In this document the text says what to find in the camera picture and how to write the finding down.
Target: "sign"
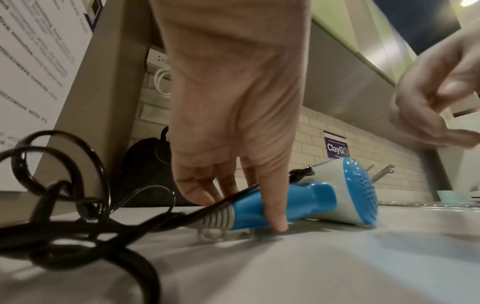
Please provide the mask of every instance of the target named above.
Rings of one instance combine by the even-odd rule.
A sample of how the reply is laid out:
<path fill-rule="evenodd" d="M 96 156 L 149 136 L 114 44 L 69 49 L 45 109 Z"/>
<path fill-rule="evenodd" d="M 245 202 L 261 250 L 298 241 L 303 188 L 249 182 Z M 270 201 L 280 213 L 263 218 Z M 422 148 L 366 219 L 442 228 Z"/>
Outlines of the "sign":
<path fill-rule="evenodd" d="M 326 152 L 329 158 L 350 157 L 347 138 L 327 131 L 323 132 L 325 137 Z"/>
<path fill-rule="evenodd" d="M 0 0 L 0 152 L 55 127 L 105 2 Z M 32 173 L 40 157 L 28 155 Z M 24 190 L 0 163 L 0 191 Z"/>

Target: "counter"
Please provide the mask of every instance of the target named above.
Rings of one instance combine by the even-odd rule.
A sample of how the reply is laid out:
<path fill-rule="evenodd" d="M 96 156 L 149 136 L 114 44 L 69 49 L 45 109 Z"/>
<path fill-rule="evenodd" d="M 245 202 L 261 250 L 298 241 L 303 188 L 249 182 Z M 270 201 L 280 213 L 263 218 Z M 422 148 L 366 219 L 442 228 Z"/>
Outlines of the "counter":
<path fill-rule="evenodd" d="M 121 209 L 112 218 L 133 224 L 159 212 Z M 479 212 L 380 207 L 379 218 L 371 230 L 304 220 L 287 233 L 231 232 L 216 244 L 182 228 L 147 235 L 131 249 L 158 270 L 163 303 L 478 303 Z M 8 304 L 142 302 L 136 282 L 102 261 L 46 272 L 1 258 L 0 297 Z"/>

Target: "electrical outlet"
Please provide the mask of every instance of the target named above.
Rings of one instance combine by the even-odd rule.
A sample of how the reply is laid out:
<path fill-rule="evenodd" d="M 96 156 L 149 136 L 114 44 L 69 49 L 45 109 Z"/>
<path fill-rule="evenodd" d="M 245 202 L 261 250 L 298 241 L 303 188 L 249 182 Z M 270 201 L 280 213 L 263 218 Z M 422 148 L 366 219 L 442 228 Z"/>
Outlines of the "electrical outlet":
<path fill-rule="evenodd" d="M 146 70 L 155 74 L 160 68 L 170 69 L 169 57 L 162 52 L 150 49 L 146 58 Z"/>

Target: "tile wall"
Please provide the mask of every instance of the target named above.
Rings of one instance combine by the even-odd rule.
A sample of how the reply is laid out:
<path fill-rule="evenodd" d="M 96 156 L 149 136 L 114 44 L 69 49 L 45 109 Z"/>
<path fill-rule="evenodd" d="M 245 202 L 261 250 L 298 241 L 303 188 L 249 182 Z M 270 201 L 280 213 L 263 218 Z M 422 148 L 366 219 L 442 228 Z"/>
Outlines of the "tile wall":
<path fill-rule="evenodd" d="M 139 139 L 159 137 L 169 122 L 170 101 L 156 93 L 153 83 L 153 75 L 146 73 L 130 145 Z M 169 90 L 169 85 L 168 81 L 162 81 L 163 90 Z M 293 145 L 289 165 L 291 169 L 304 168 L 329 160 L 324 131 L 346 137 L 352 158 L 365 168 L 375 165 L 369 172 L 371 175 L 390 164 L 395 166 L 394 174 L 387 175 L 375 184 L 377 189 L 430 193 L 419 155 L 415 151 L 305 107 L 301 110 Z M 245 180 L 239 163 L 235 176 L 239 183 L 243 184 Z"/>

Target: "hair dryer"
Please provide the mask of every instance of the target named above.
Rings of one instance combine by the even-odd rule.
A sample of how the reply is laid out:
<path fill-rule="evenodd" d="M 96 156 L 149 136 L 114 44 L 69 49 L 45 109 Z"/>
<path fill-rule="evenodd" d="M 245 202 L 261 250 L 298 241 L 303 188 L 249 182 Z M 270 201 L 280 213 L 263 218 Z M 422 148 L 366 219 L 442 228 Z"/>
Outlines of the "hair dryer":
<path fill-rule="evenodd" d="M 351 158 L 316 165 L 312 174 L 290 184 L 286 217 L 334 220 L 354 225 L 375 225 L 378 201 L 365 169 Z M 200 220 L 197 228 L 237 230 L 267 227 L 260 191 Z"/>

